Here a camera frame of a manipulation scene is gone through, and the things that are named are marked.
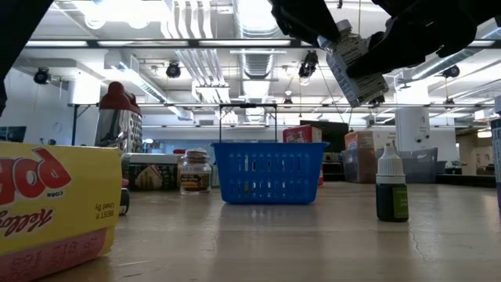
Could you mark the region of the blue plastic basket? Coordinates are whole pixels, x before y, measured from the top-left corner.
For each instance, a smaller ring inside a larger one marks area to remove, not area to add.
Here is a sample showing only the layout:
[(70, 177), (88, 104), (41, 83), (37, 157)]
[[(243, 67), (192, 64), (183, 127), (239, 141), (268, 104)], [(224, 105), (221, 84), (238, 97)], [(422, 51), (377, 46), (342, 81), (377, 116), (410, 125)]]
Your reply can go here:
[(214, 143), (222, 200), (229, 204), (311, 204), (325, 143)]

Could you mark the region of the clear box of snack boxes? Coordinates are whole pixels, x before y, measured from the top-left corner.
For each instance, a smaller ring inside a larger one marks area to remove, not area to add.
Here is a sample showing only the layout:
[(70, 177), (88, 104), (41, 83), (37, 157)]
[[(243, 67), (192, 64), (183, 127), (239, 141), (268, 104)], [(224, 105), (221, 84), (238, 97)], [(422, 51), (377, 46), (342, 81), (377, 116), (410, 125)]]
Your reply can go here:
[[(344, 179), (350, 183), (376, 182), (377, 160), (383, 149), (356, 148), (341, 152)], [(438, 149), (398, 151), (407, 183), (435, 183)]]

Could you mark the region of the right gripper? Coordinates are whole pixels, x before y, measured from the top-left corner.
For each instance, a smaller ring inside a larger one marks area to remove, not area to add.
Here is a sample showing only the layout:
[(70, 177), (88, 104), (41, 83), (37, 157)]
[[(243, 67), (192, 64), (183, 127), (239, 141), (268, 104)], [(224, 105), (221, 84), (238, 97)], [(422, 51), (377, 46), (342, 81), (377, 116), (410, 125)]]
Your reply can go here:
[[(482, 24), (491, 18), (501, 19), (501, 0), (371, 2), (396, 18), (387, 21), (385, 31), (378, 31), (366, 39), (368, 52), (348, 67), (348, 76), (351, 78), (415, 67), (433, 52), (440, 57), (447, 57), (464, 49), (475, 39), (476, 24)], [(403, 15), (420, 19), (436, 16), (458, 17), (420, 23)]]

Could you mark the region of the yellow Corn Pops box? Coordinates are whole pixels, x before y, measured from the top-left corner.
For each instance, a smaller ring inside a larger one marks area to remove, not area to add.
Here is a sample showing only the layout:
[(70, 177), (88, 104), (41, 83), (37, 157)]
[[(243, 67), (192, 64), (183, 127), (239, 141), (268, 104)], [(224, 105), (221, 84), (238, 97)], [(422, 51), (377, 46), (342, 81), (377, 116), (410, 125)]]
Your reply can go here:
[(107, 254), (121, 152), (0, 142), (0, 282), (28, 282)]

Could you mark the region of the Froot Loops cereal box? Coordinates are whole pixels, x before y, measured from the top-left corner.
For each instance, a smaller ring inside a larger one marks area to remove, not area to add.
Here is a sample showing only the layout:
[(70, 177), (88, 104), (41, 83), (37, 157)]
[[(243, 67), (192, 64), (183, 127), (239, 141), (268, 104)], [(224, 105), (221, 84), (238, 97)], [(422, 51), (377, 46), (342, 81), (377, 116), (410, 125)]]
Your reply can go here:
[(300, 125), (283, 130), (284, 143), (321, 143), (322, 129), (312, 125)]

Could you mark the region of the green food colouring dropper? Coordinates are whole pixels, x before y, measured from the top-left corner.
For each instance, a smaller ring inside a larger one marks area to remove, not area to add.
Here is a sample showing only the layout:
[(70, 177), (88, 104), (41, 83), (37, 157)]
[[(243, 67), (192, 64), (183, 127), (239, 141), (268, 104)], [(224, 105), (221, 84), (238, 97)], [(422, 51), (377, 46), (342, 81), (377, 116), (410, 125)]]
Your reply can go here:
[(380, 221), (408, 221), (408, 190), (403, 163), (390, 143), (384, 146), (384, 152), (377, 160), (376, 201)]

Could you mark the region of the small glass spice jar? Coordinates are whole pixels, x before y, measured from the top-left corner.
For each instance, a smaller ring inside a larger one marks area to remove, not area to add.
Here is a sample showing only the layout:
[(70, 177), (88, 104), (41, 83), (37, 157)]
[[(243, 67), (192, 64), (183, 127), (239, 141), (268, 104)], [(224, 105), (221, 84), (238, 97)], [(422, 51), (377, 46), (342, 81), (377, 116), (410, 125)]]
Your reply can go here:
[(202, 148), (186, 150), (179, 169), (180, 190), (183, 194), (209, 193), (212, 168), (209, 155)]

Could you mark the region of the clear pepper spice jar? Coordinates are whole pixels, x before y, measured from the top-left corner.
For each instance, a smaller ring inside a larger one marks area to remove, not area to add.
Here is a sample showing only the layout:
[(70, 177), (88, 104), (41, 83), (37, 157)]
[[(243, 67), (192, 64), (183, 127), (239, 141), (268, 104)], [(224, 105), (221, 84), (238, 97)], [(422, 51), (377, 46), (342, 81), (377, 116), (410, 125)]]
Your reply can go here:
[(348, 76), (348, 68), (368, 52), (365, 40), (352, 32), (348, 20), (336, 23), (340, 37), (336, 42), (319, 36), (319, 47), (326, 52), (326, 62), (351, 107), (363, 104), (382, 96), (388, 86), (382, 74), (370, 74), (357, 78)]

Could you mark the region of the black overhead crossbar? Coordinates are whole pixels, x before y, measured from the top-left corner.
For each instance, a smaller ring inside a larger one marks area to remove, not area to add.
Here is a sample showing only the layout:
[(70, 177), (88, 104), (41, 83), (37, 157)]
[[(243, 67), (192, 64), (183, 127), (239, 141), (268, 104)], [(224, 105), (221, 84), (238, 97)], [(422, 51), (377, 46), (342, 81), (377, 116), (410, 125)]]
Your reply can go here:
[(296, 39), (30, 40), (31, 49), (312, 49)]

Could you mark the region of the dark wall screen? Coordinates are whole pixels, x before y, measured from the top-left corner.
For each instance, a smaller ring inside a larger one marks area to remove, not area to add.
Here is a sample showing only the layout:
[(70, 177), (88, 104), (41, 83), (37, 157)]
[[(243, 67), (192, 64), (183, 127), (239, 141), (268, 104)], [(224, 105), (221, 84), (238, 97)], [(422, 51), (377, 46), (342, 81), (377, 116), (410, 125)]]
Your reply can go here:
[(26, 135), (26, 126), (0, 127), (0, 141), (22, 143)]

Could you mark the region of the black table frame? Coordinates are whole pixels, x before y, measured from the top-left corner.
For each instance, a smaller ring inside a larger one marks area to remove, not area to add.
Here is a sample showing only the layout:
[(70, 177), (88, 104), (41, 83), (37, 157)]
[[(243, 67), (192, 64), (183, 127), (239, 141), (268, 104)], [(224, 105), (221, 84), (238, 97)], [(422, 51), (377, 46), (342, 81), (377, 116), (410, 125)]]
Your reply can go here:
[(494, 175), (437, 174), (435, 180), (437, 184), (496, 188), (496, 178)]

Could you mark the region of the orange cereal box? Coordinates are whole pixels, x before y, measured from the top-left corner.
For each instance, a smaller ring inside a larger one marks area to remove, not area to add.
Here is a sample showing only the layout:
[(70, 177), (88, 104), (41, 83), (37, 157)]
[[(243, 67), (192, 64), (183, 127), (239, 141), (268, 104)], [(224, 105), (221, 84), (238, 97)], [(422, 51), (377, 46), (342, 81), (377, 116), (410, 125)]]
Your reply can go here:
[(350, 183), (375, 183), (377, 158), (371, 131), (349, 132), (342, 152), (344, 177)]

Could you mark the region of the black metal stand frame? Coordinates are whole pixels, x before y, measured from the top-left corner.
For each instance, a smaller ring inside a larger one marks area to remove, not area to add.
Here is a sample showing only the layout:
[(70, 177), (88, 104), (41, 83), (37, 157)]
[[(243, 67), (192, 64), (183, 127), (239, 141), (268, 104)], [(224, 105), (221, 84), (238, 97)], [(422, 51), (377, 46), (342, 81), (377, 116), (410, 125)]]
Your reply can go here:
[(276, 103), (220, 103), (218, 105), (219, 112), (219, 125), (218, 125), (218, 142), (222, 142), (222, 111), (224, 108), (229, 107), (232, 110), (234, 107), (240, 109), (251, 109), (251, 108), (272, 108), (274, 110), (273, 118), (275, 120), (274, 133), (275, 133), (275, 143), (278, 143), (278, 105)]

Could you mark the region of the large black monitor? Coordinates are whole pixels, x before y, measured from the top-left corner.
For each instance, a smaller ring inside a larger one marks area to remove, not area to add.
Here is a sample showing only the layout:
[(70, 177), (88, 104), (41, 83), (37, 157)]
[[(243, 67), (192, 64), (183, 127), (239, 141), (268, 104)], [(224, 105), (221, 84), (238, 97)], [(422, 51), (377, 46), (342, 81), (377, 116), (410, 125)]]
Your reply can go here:
[(322, 131), (322, 141), (328, 143), (325, 153), (340, 153), (345, 150), (344, 136), (348, 134), (348, 124), (331, 121), (301, 120), (300, 125), (311, 125)]

